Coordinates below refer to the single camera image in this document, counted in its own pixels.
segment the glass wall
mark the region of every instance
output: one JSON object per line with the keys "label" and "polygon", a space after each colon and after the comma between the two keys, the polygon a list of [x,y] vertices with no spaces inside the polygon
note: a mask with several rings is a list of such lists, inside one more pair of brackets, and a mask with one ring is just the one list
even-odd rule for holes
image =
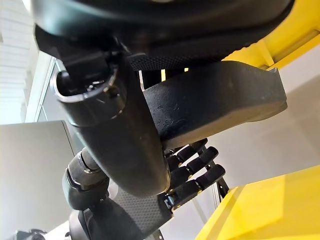
{"label": "glass wall", "polygon": [[[50,80],[54,78],[58,72],[64,69],[63,64],[59,60],[55,60],[53,69],[50,73]],[[53,92],[50,89],[50,83],[48,83],[46,87],[46,92],[44,95],[44,99],[41,104],[41,109],[38,116],[38,122],[45,122],[45,121],[59,121],[64,120],[66,126],[69,130],[71,135],[71,139],[73,141],[74,151],[76,153],[80,152],[81,149],[84,147],[81,143],[80,139],[78,138],[76,132],[74,131],[73,127],[67,121],[66,115],[64,110],[62,109],[61,105],[57,101],[56,97],[54,96]]]}

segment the yellow structure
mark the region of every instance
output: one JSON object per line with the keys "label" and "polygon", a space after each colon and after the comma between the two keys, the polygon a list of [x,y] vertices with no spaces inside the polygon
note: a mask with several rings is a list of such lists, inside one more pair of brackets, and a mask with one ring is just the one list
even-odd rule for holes
{"label": "yellow structure", "polygon": [[196,240],[320,240],[320,165],[232,189]]}
{"label": "yellow structure", "polygon": [[224,60],[262,69],[283,68],[320,44],[320,0],[296,0],[289,16],[269,35]]}

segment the yellow platform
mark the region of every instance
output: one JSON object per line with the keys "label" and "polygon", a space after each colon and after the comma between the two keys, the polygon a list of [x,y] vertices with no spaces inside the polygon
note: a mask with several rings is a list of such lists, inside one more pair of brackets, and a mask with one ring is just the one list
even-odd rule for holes
{"label": "yellow platform", "polygon": [[320,165],[232,189],[197,240],[320,240]]}
{"label": "yellow platform", "polygon": [[281,69],[319,44],[320,0],[296,0],[289,16],[273,32],[224,60]]}

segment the gray wall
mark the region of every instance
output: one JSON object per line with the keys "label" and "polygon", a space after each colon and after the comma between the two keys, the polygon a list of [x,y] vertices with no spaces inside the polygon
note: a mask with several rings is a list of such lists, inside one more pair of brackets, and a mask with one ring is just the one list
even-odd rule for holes
{"label": "gray wall", "polygon": [[0,125],[0,133],[0,239],[65,222],[62,175],[74,153],[63,122]]}
{"label": "gray wall", "polygon": [[280,71],[288,108],[209,138],[231,187],[320,164],[320,46]]}

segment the white ceiling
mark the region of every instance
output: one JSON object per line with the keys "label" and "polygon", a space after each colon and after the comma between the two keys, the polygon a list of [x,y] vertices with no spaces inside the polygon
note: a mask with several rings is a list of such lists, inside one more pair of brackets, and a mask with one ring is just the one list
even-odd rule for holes
{"label": "white ceiling", "polygon": [[33,78],[33,21],[22,0],[0,0],[0,33],[0,124],[20,123]]}

